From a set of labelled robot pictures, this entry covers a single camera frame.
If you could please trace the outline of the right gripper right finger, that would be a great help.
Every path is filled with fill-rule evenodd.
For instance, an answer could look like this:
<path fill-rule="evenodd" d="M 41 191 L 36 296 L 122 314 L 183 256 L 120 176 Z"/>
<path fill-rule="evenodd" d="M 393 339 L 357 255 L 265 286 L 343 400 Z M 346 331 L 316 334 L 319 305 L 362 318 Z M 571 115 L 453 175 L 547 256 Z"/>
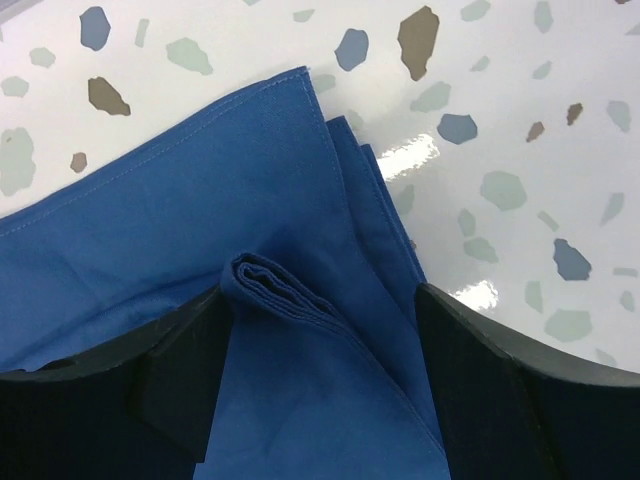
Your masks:
<path fill-rule="evenodd" d="M 638 479 L 638 374 L 527 337 L 433 285 L 415 305 L 452 478 Z"/>

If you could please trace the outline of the blue surgical cloth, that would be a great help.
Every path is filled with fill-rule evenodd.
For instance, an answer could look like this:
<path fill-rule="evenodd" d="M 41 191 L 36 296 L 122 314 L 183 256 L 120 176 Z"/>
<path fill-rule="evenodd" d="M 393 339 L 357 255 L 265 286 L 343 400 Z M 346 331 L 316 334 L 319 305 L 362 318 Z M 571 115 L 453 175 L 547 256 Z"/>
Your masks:
<path fill-rule="evenodd" d="M 299 67 L 1 222 L 1 367 L 219 287 L 235 314 L 199 479 L 446 479 L 425 280 L 369 145 Z"/>

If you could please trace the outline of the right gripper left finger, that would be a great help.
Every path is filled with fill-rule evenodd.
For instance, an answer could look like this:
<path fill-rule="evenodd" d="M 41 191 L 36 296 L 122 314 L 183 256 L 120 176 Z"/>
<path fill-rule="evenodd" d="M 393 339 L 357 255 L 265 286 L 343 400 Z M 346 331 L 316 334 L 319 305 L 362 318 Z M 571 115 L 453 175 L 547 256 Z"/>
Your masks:
<path fill-rule="evenodd" d="M 206 456 L 233 315 L 218 289 L 35 371 L 1 376 L 5 479 L 189 479 Z"/>

